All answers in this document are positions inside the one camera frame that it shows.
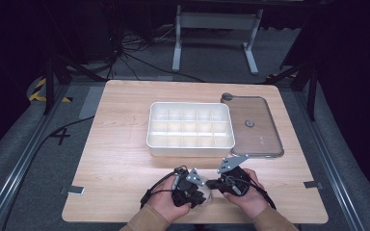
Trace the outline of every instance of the white plastic tray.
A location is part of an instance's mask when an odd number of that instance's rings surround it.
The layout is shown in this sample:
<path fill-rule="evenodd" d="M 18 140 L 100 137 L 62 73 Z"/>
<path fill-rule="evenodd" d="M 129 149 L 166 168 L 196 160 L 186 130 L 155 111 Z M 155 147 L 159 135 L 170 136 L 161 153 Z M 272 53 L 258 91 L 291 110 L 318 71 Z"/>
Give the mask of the white plastic tray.
<path fill-rule="evenodd" d="M 153 156 L 225 157 L 235 144 L 223 103 L 156 102 L 146 143 Z"/>

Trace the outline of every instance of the black backdrop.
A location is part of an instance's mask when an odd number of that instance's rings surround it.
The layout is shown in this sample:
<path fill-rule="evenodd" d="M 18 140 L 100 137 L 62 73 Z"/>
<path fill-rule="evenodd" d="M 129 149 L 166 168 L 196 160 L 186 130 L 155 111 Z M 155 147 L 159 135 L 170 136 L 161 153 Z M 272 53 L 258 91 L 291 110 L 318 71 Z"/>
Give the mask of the black backdrop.
<path fill-rule="evenodd" d="M 42 68 L 32 28 L 11 1 L 0 1 L 0 140 L 27 109 L 26 91 Z"/>
<path fill-rule="evenodd" d="M 284 63 L 308 61 L 319 62 L 335 121 L 370 182 L 370 0 L 336 0 L 314 14 Z"/>

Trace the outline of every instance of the wooden table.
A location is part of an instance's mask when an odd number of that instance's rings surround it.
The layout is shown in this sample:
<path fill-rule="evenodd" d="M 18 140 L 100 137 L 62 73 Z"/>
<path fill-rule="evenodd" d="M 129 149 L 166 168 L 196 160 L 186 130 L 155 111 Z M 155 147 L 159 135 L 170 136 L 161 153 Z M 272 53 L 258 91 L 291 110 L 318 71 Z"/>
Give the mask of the wooden table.
<path fill-rule="evenodd" d="M 182 165 L 216 179 L 221 158 L 153 157 L 146 145 L 150 106 L 154 102 L 220 102 L 222 93 L 262 96 L 274 118 L 284 155 L 248 159 L 241 167 L 254 169 L 260 183 L 275 201 L 277 210 L 293 223 L 325 223 L 325 207 L 313 181 L 296 133 L 278 89 L 274 86 L 176 82 L 109 81 L 97 109 L 73 186 L 83 195 L 70 194 L 63 210 L 66 221 L 127 222 L 140 209 L 145 191 Z M 251 222 L 238 207 L 213 191 L 213 201 L 176 222 Z"/>

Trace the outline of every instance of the metal frame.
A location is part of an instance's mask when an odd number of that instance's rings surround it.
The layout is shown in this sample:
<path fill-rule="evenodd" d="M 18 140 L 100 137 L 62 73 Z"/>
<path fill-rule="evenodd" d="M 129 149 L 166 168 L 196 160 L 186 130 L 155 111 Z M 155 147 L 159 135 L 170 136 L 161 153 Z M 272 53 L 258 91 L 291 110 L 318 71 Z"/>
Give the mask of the metal frame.
<path fill-rule="evenodd" d="M 313 138 L 317 143 L 318 149 L 320 150 L 320 161 L 324 167 L 324 170 L 326 171 L 327 176 L 329 177 L 335 196 L 338 199 L 338 202 L 341 206 L 345 218 L 347 219 L 348 224 L 350 225 L 351 230 L 365 230 L 359 218 L 357 210 L 354 207 L 354 203 L 348 194 L 347 187 L 342 181 L 337 167 L 335 166 L 331 158 L 331 154 L 327 149 L 317 123 L 311 120 L 311 117 L 307 113 L 307 102 L 305 101 L 304 96 L 299 92 L 295 92 L 294 95 L 299 103 L 299 108 L 305 117 L 305 123 L 310 129 L 311 134 L 313 135 Z"/>
<path fill-rule="evenodd" d="M 251 37 L 248 42 L 243 43 L 246 59 L 251 70 L 251 74 L 257 75 L 257 65 L 254 61 L 251 48 L 263 10 L 258 10 L 256 14 L 232 14 L 232 13 L 183 13 L 181 6 L 176 7 L 175 20 L 175 48 L 173 51 L 172 70 L 179 71 L 181 61 L 181 29 L 182 28 L 211 28 L 211 29 L 232 29 L 232 30 L 250 30 Z"/>
<path fill-rule="evenodd" d="M 28 144 L 26 145 L 22 155 L 20 156 L 19 160 L 14 166 L 13 171 L 8 176 L 4 184 L 4 187 L 2 188 L 0 192 L 0 218 L 11 205 L 11 202 L 14 200 L 14 196 L 16 192 L 20 190 L 21 179 L 26 174 L 28 166 L 32 163 L 34 159 L 34 153 L 41 141 L 45 128 L 47 128 L 51 117 L 54 115 L 57 107 L 61 104 L 63 98 L 65 97 L 67 89 L 68 89 L 68 86 L 65 86 L 65 85 L 59 86 L 57 96 L 55 99 L 56 103 L 53 105 L 52 110 L 50 110 L 47 115 L 44 115 L 40 119 L 40 122 L 32 138 L 29 140 Z"/>

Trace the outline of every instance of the metal stand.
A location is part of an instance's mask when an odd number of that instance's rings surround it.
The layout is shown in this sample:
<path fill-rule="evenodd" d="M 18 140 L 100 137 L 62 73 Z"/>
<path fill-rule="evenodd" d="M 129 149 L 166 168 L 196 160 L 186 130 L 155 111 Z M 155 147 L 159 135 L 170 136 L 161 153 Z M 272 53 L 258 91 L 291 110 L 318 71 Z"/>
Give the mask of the metal stand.
<path fill-rule="evenodd" d="M 176 41 L 173 51 L 172 70 L 179 71 L 182 48 L 181 28 L 211 28 L 250 30 L 251 37 L 248 42 L 243 43 L 243 47 L 251 74 L 258 74 L 251 48 L 257 34 L 262 14 L 263 10 L 257 11 L 257 14 L 183 13 L 181 11 L 181 6 L 177 6 L 175 22 Z"/>
<path fill-rule="evenodd" d="M 66 66 L 71 66 L 74 69 L 80 71 L 81 73 L 85 74 L 86 76 L 90 77 L 91 79 L 97 81 L 97 82 L 106 82 L 107 79 L 104 79 L 83 66 L 69 60 L 66 57 L 60 56 L 60 55 L 50 55 L 47 58 L 46 61 L 46 72 L 45 72 L 45 78 L 46 78 L 46 108 L 44 110 L 44 115 L 47 115 L 49 111 L 52 109 L 54 103 L 55 103 L 55 92 L 54 92 L 54 76 L 57 77 L 59 80 L 59 83 L 61 85 L 68 85 L 71 82 L 71 76 L 66 69 Z"/>
<path fill-rule="evenodd" d="M 317 69 L 316 64 L 307 63 L 293 66 L 278 75 L 270 75 L 265 82 L 259 85 L 272 85 L 276 82 L 289 77 L 294 73 L 298 73 L 295 80 L 291 83 L 290 87 L 293 91 L 303 90 L 306 83 L 309 81 L 308 98 L 307 98 L 307 112 L 312 121 L 315 121 L 314 117 L 314 104 L 315 94 L 317 89 Z"/>

